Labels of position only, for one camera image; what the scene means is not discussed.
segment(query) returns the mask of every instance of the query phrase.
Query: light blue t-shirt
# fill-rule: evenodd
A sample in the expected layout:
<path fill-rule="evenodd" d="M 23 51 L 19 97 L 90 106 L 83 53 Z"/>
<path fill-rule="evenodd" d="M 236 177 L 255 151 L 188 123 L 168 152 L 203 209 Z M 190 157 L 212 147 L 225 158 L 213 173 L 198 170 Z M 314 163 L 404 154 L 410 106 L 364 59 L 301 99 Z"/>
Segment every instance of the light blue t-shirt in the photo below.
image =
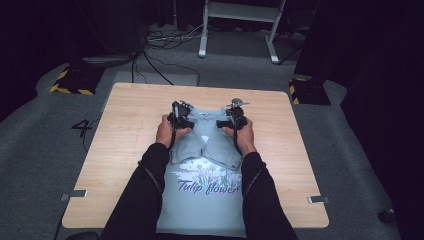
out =
<path fill-rule="evenodd" d="M 246 237 L 242 157 L 232 138 L 216 126 L 216 120 L 228 120 L 225 109 L 191 108 L 188 117 L 195 125 L 170 152 L 157 232 Z"/>

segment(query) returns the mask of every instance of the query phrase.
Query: wrist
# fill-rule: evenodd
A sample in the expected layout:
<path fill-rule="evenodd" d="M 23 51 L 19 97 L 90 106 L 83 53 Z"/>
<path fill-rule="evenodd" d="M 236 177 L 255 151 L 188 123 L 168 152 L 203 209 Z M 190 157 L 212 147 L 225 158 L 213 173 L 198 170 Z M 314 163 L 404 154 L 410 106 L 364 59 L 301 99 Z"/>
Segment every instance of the wrist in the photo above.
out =
<path fill-rule="evenodd" d="M 164 140 L 160 140 L 160 139 L 156 139 L 155 143 L 163 144 L 163 145 L 165 145 L 166 148 L 169 148 L 169 145 L 171 145 L 170 141 L 164 141 Z"/>
<path fill-rule="evenodd" d="M 257 152 L 255 146 L 246 146 L 246 147 L 240 148 L 240 151 L 243 155 L 243 158 L 251 152 Z"/>

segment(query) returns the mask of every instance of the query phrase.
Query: hand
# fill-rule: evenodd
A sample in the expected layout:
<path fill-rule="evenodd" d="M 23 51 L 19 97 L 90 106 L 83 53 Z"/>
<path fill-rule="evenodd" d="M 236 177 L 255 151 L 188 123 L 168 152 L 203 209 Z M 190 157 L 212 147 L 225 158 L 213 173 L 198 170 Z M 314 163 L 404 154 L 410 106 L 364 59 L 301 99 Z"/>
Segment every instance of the hand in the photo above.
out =
<path fill-rule="evenodd" d="M 156 133 L 156 143 L 162 143 L 167 148 L 171 145 L 172 141 L 172 125 L 168 121 L 168 115 L 162 116 L 162 122 L 158 126 Z M 175 143 L 183 136 L 191 132 L 191 128 L 178 129 L 175 135 Z"/>
<path fill-rule="evenodd" d="M 233 137 L 234 135 L 234 130 L 231 128 L 223 127 L 222 131 L 230 137 Z M 248 153 L 257 151 L 254 143 L 253 122 L 250 121 L 250 119 L 247 119 L 246 126 L 237 131 L 237 145 L 240 148 L 243 157 L 245 157 Z"/>

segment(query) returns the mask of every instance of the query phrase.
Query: black jacket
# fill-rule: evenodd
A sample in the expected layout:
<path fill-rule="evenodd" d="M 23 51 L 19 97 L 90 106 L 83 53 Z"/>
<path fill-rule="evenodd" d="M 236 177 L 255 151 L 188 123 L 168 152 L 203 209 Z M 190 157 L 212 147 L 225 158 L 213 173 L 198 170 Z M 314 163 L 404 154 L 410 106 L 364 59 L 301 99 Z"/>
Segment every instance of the black jacket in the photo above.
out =
<path fill-rule="evenodd" d="M 165 145 L 155 143 L 149 147 L 125 187 L 100 240 L 237 239 L 156 234 L 168 162 L 169 152 Z M 259 153 L 245 156 L 241 173 L 247 239 L 297 239 Z"/>

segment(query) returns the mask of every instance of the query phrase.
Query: metal rack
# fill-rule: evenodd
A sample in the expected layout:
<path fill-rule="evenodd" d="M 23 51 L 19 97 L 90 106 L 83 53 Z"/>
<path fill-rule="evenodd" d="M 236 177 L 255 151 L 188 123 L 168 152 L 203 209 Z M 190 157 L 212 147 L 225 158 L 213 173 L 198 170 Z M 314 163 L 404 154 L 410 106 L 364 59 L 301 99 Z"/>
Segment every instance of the metal rack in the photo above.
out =
<path fill-rule="evenodd" d="M 209 17 L 218 17 L 273 23 L 271 33 L 269 36 L 265 36 L 265 41 L 268 46 L 269 54 L 271 55 L 271 61 L 273 63 L 278 63 L 278 56 L 275 52 L 272 40 L 275 37 L 275 32 L 277 30 L 278 23 L 280 22 L 285 3 L 286 0 L 281 0 L 278 8 L 270 8 L 230 3 L 218 3 L 205 0 L 203 31 L 202 38 L 200 41 L 199 57 L 203 58 L 206 56 Z"/>

